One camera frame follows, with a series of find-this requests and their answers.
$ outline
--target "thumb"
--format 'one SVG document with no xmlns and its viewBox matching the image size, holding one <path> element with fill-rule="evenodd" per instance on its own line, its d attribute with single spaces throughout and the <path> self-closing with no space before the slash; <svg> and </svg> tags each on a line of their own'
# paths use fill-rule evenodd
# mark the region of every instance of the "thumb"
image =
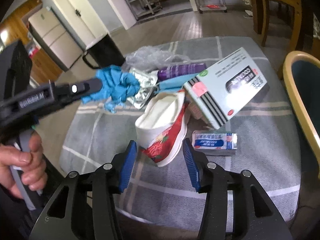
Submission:
<svg viewBox="0 0 320 240">
<path fill-rule="evenodd" d="M 0 147 L 0 165 L 23 167 L 32 160 L 31 153 L 21 152 L 12 146 Z"/>
</svg>

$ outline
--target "ridged blue surface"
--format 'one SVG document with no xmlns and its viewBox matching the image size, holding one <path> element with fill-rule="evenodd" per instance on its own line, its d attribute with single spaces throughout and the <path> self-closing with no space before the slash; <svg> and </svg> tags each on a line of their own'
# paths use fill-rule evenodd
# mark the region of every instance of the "ridged blue surface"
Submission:
<svg viewBox="0 0 320 240">
<path fill-rule="evenodd" d="M 134 162 L 136 160 L 136 155 L 137 155 L 137 143 L 134 142 L 132 143 L 131 148 L 129 149 L 129 153 L 124 161 L 124 165 L 120 172 L 120 181 L 119 181 L 120 192 L 124 192 L 124 190 L 129 185 L 129 180 L 131 177 Z"/>
<path fill-rule="evenodd" d="M 196 189 L 196 192 L 199 192 L 199 190 L 201 188 L 200 178 L 199 178 L 199 170 L 198 170 L 196 163 L 193 159 L 191 150 L 189 149 L 188 145 L 185 142 L 183 142 L 182 150 L 183 150 L 183 156 L 186 161 L 187 168 L 188 168 L 191 184 Z"/>
</svg>

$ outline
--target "red oval logo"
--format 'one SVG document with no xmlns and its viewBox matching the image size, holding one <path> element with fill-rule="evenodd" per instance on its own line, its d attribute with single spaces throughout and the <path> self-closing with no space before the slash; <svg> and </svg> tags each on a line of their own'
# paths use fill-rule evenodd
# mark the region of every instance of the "red oval logo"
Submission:
<svg viewBox="0 0 320 240">
<path fill-rule="evenodd" d="M 231 109 L 229 112 L 228 112 L 228 116 L 232 115 L 235 111 L 233 109 Z"/>
</svg>

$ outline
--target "pink square label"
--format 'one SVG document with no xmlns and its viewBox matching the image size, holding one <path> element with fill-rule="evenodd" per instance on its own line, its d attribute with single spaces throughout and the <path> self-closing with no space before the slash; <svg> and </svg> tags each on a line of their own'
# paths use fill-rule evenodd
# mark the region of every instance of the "pink square label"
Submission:
<svg viewBox="0 0 320 240">
<path fill-rule="evenodd" d="M 202 82 L 194 84 L 192 90 L 198 97 L 202 96 L 205 92 L 208 92 L 207 87 Z"/>
</svg>

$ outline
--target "human hand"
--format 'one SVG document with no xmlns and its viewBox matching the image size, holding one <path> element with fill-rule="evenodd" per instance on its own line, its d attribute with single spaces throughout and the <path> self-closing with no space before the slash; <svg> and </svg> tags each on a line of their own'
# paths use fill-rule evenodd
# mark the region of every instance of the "human hand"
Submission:
<svg viewBox="0 0 320 240">
<path fill-rule="evenodd" d="M 47 183 L 48 176 L 45 173 L 46 163 L 43 159 L 43 147 L 41 137 L 34 132 L 29 141 L 30 152 L 21 152 L 13 146 L 0 146 L 0 184 L 17 197 L 22 198 L 17 184 L 15 183 L 10 166 L 21 167 L 23 175 L 21 181 L 28 185 L 30 190 L 43 189 Z"/>
</svg>

